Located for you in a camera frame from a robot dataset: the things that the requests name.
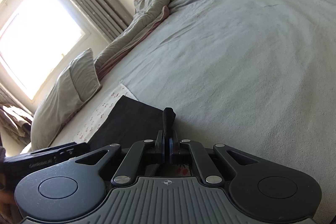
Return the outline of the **grey pillow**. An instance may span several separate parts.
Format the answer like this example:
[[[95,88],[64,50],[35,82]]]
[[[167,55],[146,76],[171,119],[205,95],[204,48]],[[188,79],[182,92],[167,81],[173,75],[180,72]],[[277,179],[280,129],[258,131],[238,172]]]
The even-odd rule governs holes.
[[[90,48],[60,73],[39,104],[31,125],[31,149],[47,148],[62,128],[101,89]]]

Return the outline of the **cherry print bed cloth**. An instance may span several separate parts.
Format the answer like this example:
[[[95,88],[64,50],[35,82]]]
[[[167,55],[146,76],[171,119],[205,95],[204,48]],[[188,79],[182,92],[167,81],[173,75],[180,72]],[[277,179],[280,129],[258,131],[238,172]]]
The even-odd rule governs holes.
[[[109,114],[122,96],[126,96],[137,101],[137,98],[124,84],[119,84],[93,111],[89,118],[86,119],[86,122],[71,138],[71,141],[74,141],[76,143],[88,142],[93,137],[93,135],[100,129],[102,124],[107,120]]]

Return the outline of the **folded grey pink quilt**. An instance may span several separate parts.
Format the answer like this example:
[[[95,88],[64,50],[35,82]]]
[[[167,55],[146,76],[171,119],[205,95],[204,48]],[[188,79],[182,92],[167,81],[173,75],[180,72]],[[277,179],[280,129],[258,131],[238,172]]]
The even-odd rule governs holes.
[[[98,79],[103,79],[134,47],[146,39],[170,14],[171,0],[134,0],[135,15],[129,27],[94,60]]]

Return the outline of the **hanging clothes by window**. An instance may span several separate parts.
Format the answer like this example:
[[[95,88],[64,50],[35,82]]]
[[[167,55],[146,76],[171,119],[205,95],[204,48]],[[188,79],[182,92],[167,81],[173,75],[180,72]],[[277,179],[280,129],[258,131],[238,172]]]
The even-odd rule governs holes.
[[[9,103],[1,103],[1,128],[18,144],[31,142],[33,116]]]

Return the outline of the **grey bed sheet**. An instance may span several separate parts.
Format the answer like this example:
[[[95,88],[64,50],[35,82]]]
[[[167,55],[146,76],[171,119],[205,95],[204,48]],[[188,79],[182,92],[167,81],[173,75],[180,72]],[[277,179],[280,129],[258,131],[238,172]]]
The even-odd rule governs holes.
[[[68,143],[119,84],[171,107],[178,135],[314,177],[335,216],[335,0],[176,0],[54,140]]]

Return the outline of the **black pants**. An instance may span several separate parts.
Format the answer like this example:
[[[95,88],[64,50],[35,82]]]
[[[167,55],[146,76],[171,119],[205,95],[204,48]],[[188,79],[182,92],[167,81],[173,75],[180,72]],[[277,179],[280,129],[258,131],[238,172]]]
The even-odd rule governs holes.
[[[145,139],[157,139],[160,130],[171,130],[176,114],[170,107],[160,110],[122,96],[106,121],[88,141],[91,151],[117,143],[129,148]]]

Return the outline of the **window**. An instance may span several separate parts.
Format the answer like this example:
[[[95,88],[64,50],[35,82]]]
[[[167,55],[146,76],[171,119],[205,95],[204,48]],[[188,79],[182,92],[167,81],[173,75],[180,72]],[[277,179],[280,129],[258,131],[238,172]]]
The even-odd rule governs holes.
[[[23,0],[1,29],[1,65],[32,100],[84,36],[59,0]]]

